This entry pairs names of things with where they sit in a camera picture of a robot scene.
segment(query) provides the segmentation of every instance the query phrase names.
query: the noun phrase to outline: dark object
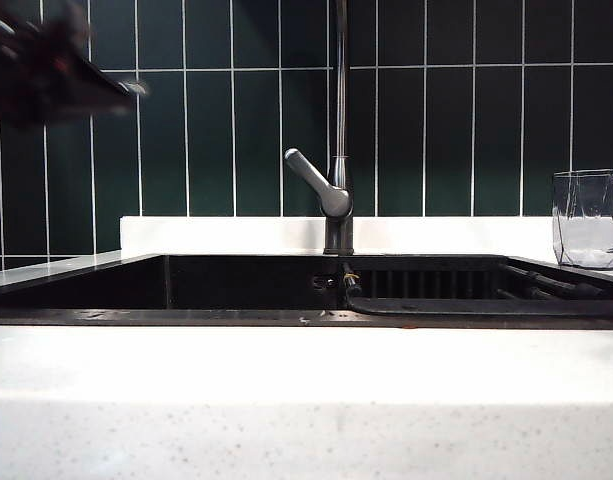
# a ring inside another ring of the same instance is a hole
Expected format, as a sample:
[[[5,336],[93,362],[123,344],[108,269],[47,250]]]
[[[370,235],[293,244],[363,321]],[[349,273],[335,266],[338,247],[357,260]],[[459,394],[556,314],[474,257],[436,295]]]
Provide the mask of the dark object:
[[[39,26],[0,7],[0,121],[24,128],[131,109],[139,88],[112,81],[86,60],[87,38],[74,4]]]
[[[494,255],[151,256],[0,287],[0,324],[613,329],[613,277]]]

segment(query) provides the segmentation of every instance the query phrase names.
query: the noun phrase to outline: black sink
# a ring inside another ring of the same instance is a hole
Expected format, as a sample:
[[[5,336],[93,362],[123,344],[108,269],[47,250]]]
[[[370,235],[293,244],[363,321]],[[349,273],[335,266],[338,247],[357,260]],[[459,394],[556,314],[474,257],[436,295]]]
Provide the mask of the black sink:
[[[16,321],[613,328],[613,277],[494,255],[154,256],[0,287]]]

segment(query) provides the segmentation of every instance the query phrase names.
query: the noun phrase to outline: backsplash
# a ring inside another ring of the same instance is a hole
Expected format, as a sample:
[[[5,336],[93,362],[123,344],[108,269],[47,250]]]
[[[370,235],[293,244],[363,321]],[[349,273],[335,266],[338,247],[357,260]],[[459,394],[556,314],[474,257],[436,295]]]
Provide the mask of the backsplash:
[[[326,169],[334,0],[80,3],[92,61],[152,93],[0,127],[0,269],[117,249],[126,215],[319,215],[282,152]],[[613,168],[613,0],[349,4],[357,216],[550,215],[553,172]]]

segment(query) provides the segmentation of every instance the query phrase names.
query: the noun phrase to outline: sink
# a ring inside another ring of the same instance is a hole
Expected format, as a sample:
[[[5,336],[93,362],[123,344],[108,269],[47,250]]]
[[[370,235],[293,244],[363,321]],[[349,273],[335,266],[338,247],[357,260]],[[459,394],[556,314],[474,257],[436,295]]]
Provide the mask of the sink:
[[[613,328],[613,277],[496,255],[161,255],[0,287],[1,322],[71,317],[100,324]]]

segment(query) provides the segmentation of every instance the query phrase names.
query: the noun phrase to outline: glass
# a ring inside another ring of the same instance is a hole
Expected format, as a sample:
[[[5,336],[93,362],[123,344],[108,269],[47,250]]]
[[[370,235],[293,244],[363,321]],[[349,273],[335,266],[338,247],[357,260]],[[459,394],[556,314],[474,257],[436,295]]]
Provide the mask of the glass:
[[[553,248],[560,265],[613,270],[613,170],[553,176]]]

